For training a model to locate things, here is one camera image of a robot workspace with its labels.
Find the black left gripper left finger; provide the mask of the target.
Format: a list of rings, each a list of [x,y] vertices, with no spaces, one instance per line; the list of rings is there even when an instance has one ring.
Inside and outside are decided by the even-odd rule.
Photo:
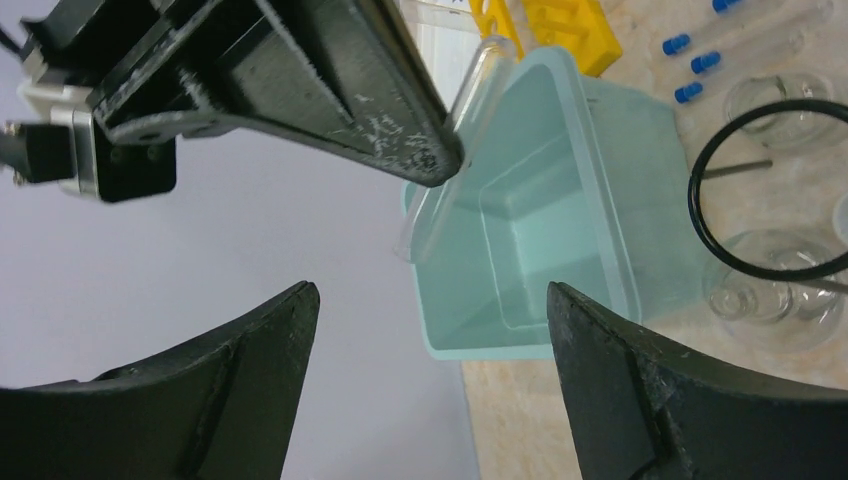
[[[318,288],[92,380],[1,392],[5,479],[277,479],[310,359]]]

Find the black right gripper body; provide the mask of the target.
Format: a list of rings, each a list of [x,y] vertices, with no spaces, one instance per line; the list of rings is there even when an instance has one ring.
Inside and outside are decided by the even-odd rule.
[[[219,134],[215,1],[62,1],[1,41],[27,75],[35,121],[1,128],[19,185],[122,203],[172,191],[179,139]]]

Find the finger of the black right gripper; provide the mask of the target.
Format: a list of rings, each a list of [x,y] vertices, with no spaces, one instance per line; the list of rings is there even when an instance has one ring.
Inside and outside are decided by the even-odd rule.
[[[219,134],[247,129],[410,182],[460,165],[448,112],[391,1],[215,1]]]

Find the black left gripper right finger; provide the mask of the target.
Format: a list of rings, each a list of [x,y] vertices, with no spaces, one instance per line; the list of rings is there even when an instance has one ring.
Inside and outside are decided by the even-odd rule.
[[[552,282],[547,316],[586,479],[843,479],[847,394],[742,368]]]

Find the clear test tube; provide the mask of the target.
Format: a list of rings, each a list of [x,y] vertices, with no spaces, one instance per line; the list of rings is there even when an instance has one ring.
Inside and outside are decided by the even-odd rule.
[[[506,91],[516,59],[513,41],[501,35],[485,38],[476,49],[447,122],[460,154],[458,171],[437,187],[415,188],[394,247],[401,260],[421,264],[436,245]]]

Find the yellow test tube rack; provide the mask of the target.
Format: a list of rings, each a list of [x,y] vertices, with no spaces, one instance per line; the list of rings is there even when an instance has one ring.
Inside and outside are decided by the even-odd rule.
[[[591,77],[604,73],[623,54],[599,1],[475,1],[470,14],[482,37],[513,42],[519,58],[539,47],[561,47]]]

